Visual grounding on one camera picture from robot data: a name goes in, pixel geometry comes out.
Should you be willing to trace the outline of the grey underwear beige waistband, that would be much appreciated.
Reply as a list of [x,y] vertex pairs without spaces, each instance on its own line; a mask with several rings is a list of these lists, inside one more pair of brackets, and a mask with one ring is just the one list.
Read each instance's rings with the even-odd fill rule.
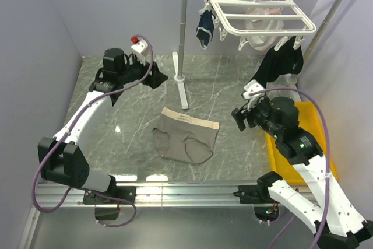
[[163,108],[153,128],[157,152],[163,159],[188,164],[209,160],[220,124]]

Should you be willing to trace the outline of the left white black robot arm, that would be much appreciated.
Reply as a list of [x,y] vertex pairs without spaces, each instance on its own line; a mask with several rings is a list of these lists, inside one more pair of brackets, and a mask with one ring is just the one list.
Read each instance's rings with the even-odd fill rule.
[[84,151],[93,130],[124,91],[140,83],[155,89],[168,79],[159,71],[150,46],[136,43],[131,49],[129,55],[120,48],[105,50],[103,66],[77,112],[52,138],[40,140],[38,173],[43,180],[91,191],[105,204],[124,198],[115,177],[93,170]]

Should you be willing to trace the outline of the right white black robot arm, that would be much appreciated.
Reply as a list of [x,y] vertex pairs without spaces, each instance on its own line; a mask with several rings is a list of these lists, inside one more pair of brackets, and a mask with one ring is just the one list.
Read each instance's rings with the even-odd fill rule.
[[241,185],[234,193],[242,204],[279,202],[312,231],[319,248],[357,248],[372,237],[372,222],[359,214],[346,197],[314,136],[300,127],[292,99],[263,96],[247,102],[231,115],[240,131],[259,127],[274,140],[276,149],[303,178],[316,203],[303,197],[275,171],[256,185]]

